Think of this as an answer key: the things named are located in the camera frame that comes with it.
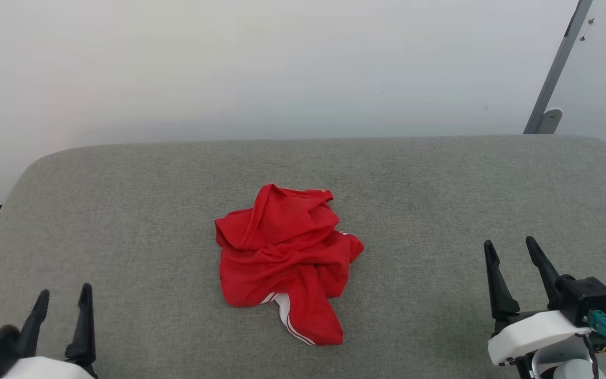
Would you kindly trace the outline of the white pole foot bracket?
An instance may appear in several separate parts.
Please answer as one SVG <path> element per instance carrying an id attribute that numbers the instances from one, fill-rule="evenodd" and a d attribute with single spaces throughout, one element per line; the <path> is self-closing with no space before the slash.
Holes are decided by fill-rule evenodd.
<path id="1" fill-rule="evenodd" d="M 537 125 L 535 134 L 555 134 L 559 122 L 562 120 L 563 111 L 560 108 L 547 110 Z"/>

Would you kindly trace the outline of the grey fabric sofa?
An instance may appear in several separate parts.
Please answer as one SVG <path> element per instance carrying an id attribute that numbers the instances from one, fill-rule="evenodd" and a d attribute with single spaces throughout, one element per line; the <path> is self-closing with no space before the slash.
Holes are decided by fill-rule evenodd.
<path id="1" fill-rule="evenodd" d="M 365 250 L 310 347 L 276 304 L 228 305 L 214 221 L 268 183 L 328 189 Z M 472 136 L 93 146 L 48 155 L 0 211 L 0 327 L 41 290 L 37 352 L 62 359 L 94 291 L 99 379 L 518 379 L 491 364 L 483 243 L 522 311 L 548 304 L 525 237 L 606 284 L 606 142 Z"/>

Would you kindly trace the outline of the grey metal pole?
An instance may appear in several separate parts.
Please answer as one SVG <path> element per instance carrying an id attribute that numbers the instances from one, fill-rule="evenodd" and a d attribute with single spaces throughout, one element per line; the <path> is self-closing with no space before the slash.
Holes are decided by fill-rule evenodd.
<path id="1" fill-rule="evenodd" d="M 578 40 L 579 32 L 581 31 L 584 20 L 586 19 L 593 2 L 594 0 L 578 0 L 577 7 L 569 21 L 568 28 L 566 28 L 545 82 L 543 83 L 539 96 L 537 96 L 536 103 L 532 108 L 531 115 L 523 130 L 524 135 L 535 134 L 534 132 L 536 131 L 542 115 L 551 108 L 558 108 L 557 106 L 549 106 L 549 102 L 551 101 L 571 50 Z"/>

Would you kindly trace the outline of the red basketball jersey white trim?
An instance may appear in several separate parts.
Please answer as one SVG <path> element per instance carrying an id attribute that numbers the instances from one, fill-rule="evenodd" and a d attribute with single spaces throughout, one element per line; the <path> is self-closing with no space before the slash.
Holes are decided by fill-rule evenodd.
<path id="1" fill-rule="evenodd" d="M 219 279 L 226 302 L 274 302 L 288 333 L 308 345 L 341 345 L 344 332 L 330 305 L 346 288 L 351 264 L 364 250 L 337 230 L 327 189 L 263 186 L 251 208 L 215 220 Z"/>

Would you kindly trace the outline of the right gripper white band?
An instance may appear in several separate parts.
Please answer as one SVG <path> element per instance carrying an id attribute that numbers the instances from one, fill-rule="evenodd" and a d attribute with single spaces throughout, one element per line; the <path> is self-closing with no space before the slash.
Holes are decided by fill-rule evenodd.
<path id="1" fill-rule="evenodd" d="M 532 263 L 538 269 L 548 297 L 548 310 L 562 305 L 561 275 L 532 236 L 525 239 Z M 500 259 L 491 240 L 484 243 L 491 316 L 495 321 L 518 315 L 517 302 L 508 290 L 500 271 Z M 592 333 L 589 326 L 572 324 L 560 311 L 536 313 L 505 327 L 488 341 L 493 365 L 508 364 L 510 359 L 534 354 L 537 365 L 560 364 L 568 360 L 588 360 L 588 350 L 580 334 Z"/>

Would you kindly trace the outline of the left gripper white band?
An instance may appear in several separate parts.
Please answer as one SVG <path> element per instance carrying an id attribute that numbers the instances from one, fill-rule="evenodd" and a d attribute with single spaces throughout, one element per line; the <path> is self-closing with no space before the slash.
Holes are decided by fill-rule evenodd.
<path id="1" fill-rule="evenodd" d="M 18 338 L 21 360 L 0 379 L 94 379 L 85 369 L 96 360 L 93 288 L 82 286 L 78 299 L 78 318 L 72 342 L 65 348 L 65 362 L 36 356 L 41 326 L 49 306 L 49 290 L 41 290 Z"/>

